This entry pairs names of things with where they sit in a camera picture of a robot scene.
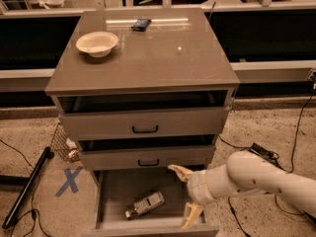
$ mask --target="cabinet top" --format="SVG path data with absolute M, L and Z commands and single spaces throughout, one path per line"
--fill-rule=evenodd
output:
M 152 20 L 145 32 L 131 28 L 139 18 Z M 118 36 L 110 55 L 94 58 L 76 48 L 80 37 L 99 31 Z M 46 92 L 97 95 L 238 83 L 202 9 L 116 9 L 83 13 Z

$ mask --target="black cable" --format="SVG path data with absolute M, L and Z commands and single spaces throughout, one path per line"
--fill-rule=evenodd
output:
M 17 220 L 17 222 L 16 222 L 15 225 L 13 226 L 13 229 L 12 229 L 12 232 L 11 232 L 11 234 L 10 234 L 10 237 L 13 236 L 13 232 L 14 232 L 16 226 L 18 225 L 18 223 L 19 223 L 26 215 L 28 215 L 29 213 L 32 213 L 32 210 L 31 210 L 31 209 L 28 210 L 26 213 L 24 213 L 24 214 Z
M 243 147 L 243 146 L 235 146 L 235 145 L 232 145 L 232 144 L 228 143 L 227 141 L 225 141 L 220 135 L 218 135 L 218 137 L 219 137 L 219 139 L 220 139 L 223 143 L 225 143 L 225 144 L 227 144 L 227 145 L 229 145 L 229 146 L 231 146 L 231 147 L 233 147 L 233 148 L 235 148 L 235 149 L 246 150 L 246 149 L 249 149 L 249 148 L 250 148 L 249 146 L 248 146 L 248 147 Z
M 278 203 L 277 203 L 277 195 L 275 195 L 275 203 L 276 203 L 276 207 L 277 207 L 279 210 L 281 210 L 281 211 L 283 211 L 283 212 L 285 212 L 285 213 L 287 213 L 287 214 L 294 215 L 294 216 L 303 216 L 303 215 L 306 214 L 305 212 L 304 212 L 304 213 L 294 213 L 294 212 L 289 212 L 289 211 L 286 211 L 286 210 L 282 209 L 282 208 L 278 205 Z
M 251 235 L 250 235 L 249 233 L 247 233 L 247 232 L 243 229 L 243 227 L 241 226 L 241 224 L 240 224 L 240 222 L 239 222 L 239 220 L 238 220 L 238 217 L 237 217 L 237 215 L 236 215 L 236 211 L 235 211 L 233 205 L 231 205 L 230 197 L 228 197 L 228 204 L 229 204 L 229 207 L 230 207 L 230 211 L 231 211 L 231 213 L 234 215 L 234 217 L 235 217 L 235 219 L 236 219 L 236 221 L 237 221 L 237 223 L 238 223 L 240 229 L 243 231 L 243 233 L 245 234 L 245 236 L 251 237 Z
M 27 157 L 25 157 L 25 155 L 20 151 L 18 150 L 17 148 L 9 145 L 8 143 L 4 142 L 2 139 L 0 139 L 0 142 L 3 143 L 4 145 L 6 145 L 7 147 L 10 147 L 12 148 L 13 150 L 15 150 L 16 152 L 18 152 L 19 154 L 22 155 L 22 157 L 26 160 L 26 162 L 29 164 L 29 166 L 33 169 L 34 167 L 32 166 L 32 164 L 28 161 Z
M 300 114 L 299 114 L 299 118 L 298 118 L 298 122 L 297 122 L 297 126 L 296 126 L 296 132 L 295 132 L 294 145 L 293 145 L 292 154 L 291 154 L 291 158 L 290 158 L 290 162 L 291 162 L 292 168 L 291 168 L 291 171 L 289 171 L 288 173 L 294 172 L 294 154 L 295 154 L 295 149 L 296 149 L 296 142 L 297 142 L 297 137 L 298 137 L 298 130 L 299 130 L 299 126 L 300 126 L 300 120 L 302 119 L 302 115 L 303 115 L 304 109 L 309 104 L 309 102 L 312 100 L 312 98 L 313 98 L 313 94 L 310 96 L 308 101 L 302 107 L 302 109 L 300 111 Z
M 306 108 L 306 106 L 309 104 L 309 102 L 312 100 L 313 98 L 313 94 L 310 96 L 310 98 L 308 99 L 308 101 L 304 104 L 304 106 L 302 107 L 301 111 L 300 111 L 300 114 L 299 114 L 299 118 L 298 118 L 298 122 L 297 122 L 297 126 L 296 126 L 296 132 L 295 132 L 295 138 L 294 138 L 294 145 L 293 145 L 293 149 L 292 149 L 292 153 L 291 153 L 291 157 L 290 157 L 290 162 L 291 162 L 291 170 L 290 171 L 286 171 L 284 170 L 281 166 L 279 166 L 281 169 L 283 169 L 285 172 L 287 173 L 293 173 L 294 170 L 295 170 L 295 165 L 294 165 L 294 155 L 295 155 L 295 149 L 296 149 L 296 143 L 297 143 L 297 137 L 298 137 L 298 130 L 299 130 L 299 126 L 300 126 L 300 121 L 302 119 L 302 116 L 303 116 L 303 112 L 304 112 L 304 109 Z M 276 207 L 287 213 L 287 214 L 290 214 L 290 215 L 295 215 L 295 216 L 302 216 L 302 215 L 305 215 L 305 213 L 292 213 L 292 212 L 289 212 L 289 211 L 286 211 L 284 209 L 282 209 L 279 204 L 277 203 L 277 195 L 275 195 L 275 203 L 276 203 Z
M 8 143 L 4 142 L 2 139 L 0 139 L 0 142 L 2 142 L 2 143 L 3 143 L 4 145 L 6 145 L 7 147 L 10 147 L 10 148 L 12 148 L 13 150 L 17 151 L 18 153 L 20 153 L 20 154 L 23 156 L 23 158 L 26 160 L 26 162 L 29 164 L 29 166 L 32 167 L 32 169 L 34 168 L 34 167 L 32 166 L 32 164 L 28 161 L 28 159 L 26 158 L 26 156 L 25 156 L 20 150 L 18 150 L 17 148 L 15 148 L 15 147 L 9 145 Z M 41 226 L 41 223 L 40 223 L 40 211 L 39 211 L 38 209 L 35 209 L 35 208 L 34 208 L 34 205 L 33 205 L 34 196 L 35 196 L 35 193 L 36 193 L 36 191 L 37 191 L 37 189 L 38 189 L 38 187 L 39 187 L 39 184 L 40 184 L 40 175 L 38 175 L 38 183 L 37 183 L 37 185 L 36 185 L 36 187 L 35 187 L 35 190 L 33 191 L 32 198 L 31 198 L 31 208 L 32 208 L 32 209 L 28 210 L 26 213 L 24 213 L 24 214 L 17 220 L 17 222 L 15 223 L 15 225 L 14 225 L 14 227 L 13 227 L 13 229 L 12 229 L 12 232 L 11 232 L 11 235 L 10 235 L 10 236 L 13 236 L 13 232 L 14 232 L 14 230 L 15 230 L 15 227 L 18 225 L 18 223 L 21 221 L 21 219 L 24 218 L 24 217 L 25 217 L 26 215 L 28 215 L 29 213 L 31 213 L 31 214 L 32 214 L 32 219 L 33 219 L 33 221 L 34 221 L 33 227 L 32 227 L 32 229 L 30 230 L 30 232 L 28 232 L 27 234 L 25 234 L 23 237 L 28 236 L 28 235 L 31 234 L 31 233 L 33 232 L 33 230 L 35 229 L 36 222 L 37 222 L 37 214 L 39 215 L 39 228 L 40 228 L 41 232 L 42 232 L 45 236 L 51 237 L 50 235 L 48 235 L 48 234 L 42 229 L 42 226 Z
M 279 159 L 279 155 L 277 154 L 277 153 L 275 153 L 275 152 L 270 152 L 272 155 L 270 156 L 270 160 L 271 160 L 271 162 L 274 162 L 274 164 L 276 165 L 276 167 L 278 167 L 278 168 L 280 168 L 280 169 L 282 169 L 283 171 L 285 171 L 286 172 L 286 170 L 284 170 L 283 168 L 282 168 L 282 166 L 279 164 L 279 162 L 278 162 L 278 159 Z

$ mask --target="desk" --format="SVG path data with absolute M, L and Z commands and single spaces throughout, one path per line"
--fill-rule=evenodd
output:
M 146 32 L 130 28 L 137 18 L 152 20 Z M 76 49 L 81 36 L 95 31 L 118 36 L 109 56 Z M 96 218 L 96 229 L 103 236 L 125 236 L 125 228 L 128 236 L 180 231 L 188 198 L 166 166 L 211 161 L 238 83 L 200 8 L 83 13 L 46 92 L 98 186 L 97 215 L 107 216 Z M 166 203 L 126 221 L 126 206 L 154 188 Z M 217 230 L 199 224 L 181 236 L 193 232 Z

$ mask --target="blue tape x mark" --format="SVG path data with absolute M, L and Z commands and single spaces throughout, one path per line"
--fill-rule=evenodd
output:
M 59 189 L 59 191 L 55 194 L 57 197 L 60 197 L 64 191 L 67 190 L 67 188 L 70 186 L 71 188 L 71 191 L 72 193 L 77 193 L 79 190 L 78 190 L 78 187 L 75 183 L 75 178 L 78 176 L 78 174 L 80 173 L 80 171 L 83 169 L 82 166 L 79 166 L 75 171 L 74 173 L 71 174 L 71 171 L 69 168 L 65 169 L 64 172 L 65 172 L 65 175 L 66 175 L 66 178 L 67 178 L 67 181 L 63 184 L 63 186 Z

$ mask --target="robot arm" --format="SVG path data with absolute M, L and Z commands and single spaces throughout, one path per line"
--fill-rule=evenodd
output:
M 191 171 L 169 165 L 187 182 L 193 203 L 186 205 L 183 228 L 189 228 L 199 217 L 202 207 L 223 197 L 276 194 L 316 217 L 316 181 L 287 173 L 262 157 L 248 151 L 232 154 L 226 165 L 210 170 Z

